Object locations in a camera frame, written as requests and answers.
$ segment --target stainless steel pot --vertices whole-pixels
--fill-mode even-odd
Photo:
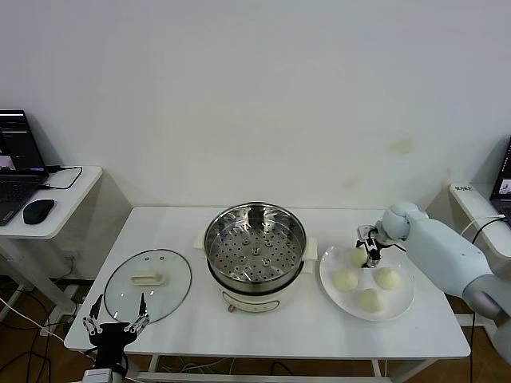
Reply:
[[[206,230],[204,249],[218,282],[238,294],[271,294],[303,266],[305,229],[289,211],[269,203],[230,207]]]

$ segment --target white table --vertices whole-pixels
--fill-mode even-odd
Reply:
[[[77,175],[79,169],[60,171],[50,175],[46,181],[52,186],[65,187]],[[46,297],[57,305],[50,316],[50,323],[58,322],[63,313],[73,313],[76,305],[69,296],[74,294],[75,288],[62,292],[49,278],[41,272],[37,254],[27,239],[52,239],[62,229],[69,217],[74,213],[81,201],[87,196],[90,189],[99,180],[102,170],[98,166],[84,166],[83,172],[76,183],[69,189],[39,190],[30,198],[29,202],[38,199],[53,199],[55,206],[44,221],[36,225],[27,225],[23,222],[23,208],[12,220],[0,227],[0,263],[6,268],[10,276],[20,285],[36,286]],[[52,267],[65,274],[69,271],[63,263],[58,249],[50,241],[38,242],[38,251],[44,251],[50,257]]]
[[[192,286],[187,298],[174,313],[149,325],[126,347],[126,353],[155,356],[149,372],[139,373],[137,379],[205,379],[202,375],[154,373],[159,355],[414,360],[404,365],[393,381],[404,381],[439,358],[469,355],[469,346],[445,295],[398,250],[393,256],[401,257],[409,267],[416,283],[416,295],[409,311],[392,322],[366,322],[341,311],[320,290],[316,273],[301,274],[296,295],[278,310],[266,314],[238,310],[228,313],[228,305],[209,274],[204,253],[193,248],[197,233],[221,210],[208,207],[133,209],[78,313],[78,317],[88,315],[91,305],[103,294],[109,276],[140,251],[168,248],[188,260]],[[307,235],[317,238],[320,255],[332,244],[353,246],[357,226],[372,224],[382,216],[382,211],[377,210],[292,211],[305,226]],[[112,321],[104,306],[99,321]],[[80,322],[72,325],[65,346],[75,350],[92,347]],[[231,378],[208,376],[211,381],[241,381]],[[268,379],[264,381],[278,381],[274,377]]]

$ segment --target wooden floor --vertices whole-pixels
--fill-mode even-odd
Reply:
[[[13,284],[2,284],[2,288],[13,287]],[[82,288],[77,300],[85,295],[87,289]],[[0,290],[0,296],[4,299],[9,298],[10,292]],[[33,292],[34,296],[42,301],[47,310],[52,305],[38,291]],[[455,312],[470,312],[462,301],[456,298],[450,298],[451,306]],[[25,315],[33,318],[38,322],[42,322],[45,312],[39,304],[23,295],[15,305],[16,309]],[[10,313],[4,321],[7,325],[17,327],[32,327],[29,322],[18,317],[14,313]],[[464,329],[465,335],[469,338],[470,328]],[[20,353],[30,350],[30,346],[34,339],[36,343],[34,351],[44,354],[46,347],[46,338],[36,337],[36,330],[13,330],[4,325],[0,325],[0,383],[25,382],[28,365],[28,355],[19,358],[17,361],[2,368],[11,359]],[[65,326],[60,325],[57,334],[64,337]],[[48,356],[52,362],[51,381],[53,383],[65,383],[71,381],[80,381],[83,372],[91,367],[91,361],[80,353],[68,351],[57,339],[51,338],[49,342]],[[130,356],[130,359],[138,364],[141,369],[149,367],[149,357],[146,356]],[[217,358],[203,357],[163,357],[160,360],[159,370],[172,369],[179,371],[183,368],[184,363],[196,363],[203,365],[218,361]],[[510,383],[511,382],[511,366],[507,365],[491,346],[483,329],[476,328],[474,333],[473,347],[473,381],[476,383]],[[372,368],[369,361],[306,361],[306,360],[281,360],[281,362],[289,368],[294,375],[302,376],[372,376]],[[235,374],[255,374],[269,375],[271,373],[271,365],[273,360],[270,359],[236,359],[232,365],[232,359],[226,359],[220,363],[204,367],[204,373],[228,373],[232,365],[232,373]],[[399,361],[389,361],[387,366],[388,374],[391,374],[398,366]],[[382,373],[384,371],[384,362],[380,361]],[[29,380],[34,383],[38,379],[39,372],[42,367],[42,360],[33,357],[31,362]],[[276,375],[289,374],[281,365],[275,365]],[[46,383],[48,381],[48,365],[44,366],[39,382]],[[422,371],[409,382],[413,383],[465,383],[469,382],[469,358],[459,360],[438,361],[428,369]]]

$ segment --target monitor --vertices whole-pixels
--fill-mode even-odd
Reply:
[[[22,110],[0,110],[0,175],[47,176]]]
[[[491,199],[511,199],[511,141],[505,151],[504,160],[493,187]]]

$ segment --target black mouse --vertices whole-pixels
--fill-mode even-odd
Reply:
[[[55,206],[53,199],[40,199],[31,202],[23,209],[23,220],[28,225],[41,223],[48,216],[53,206]]]

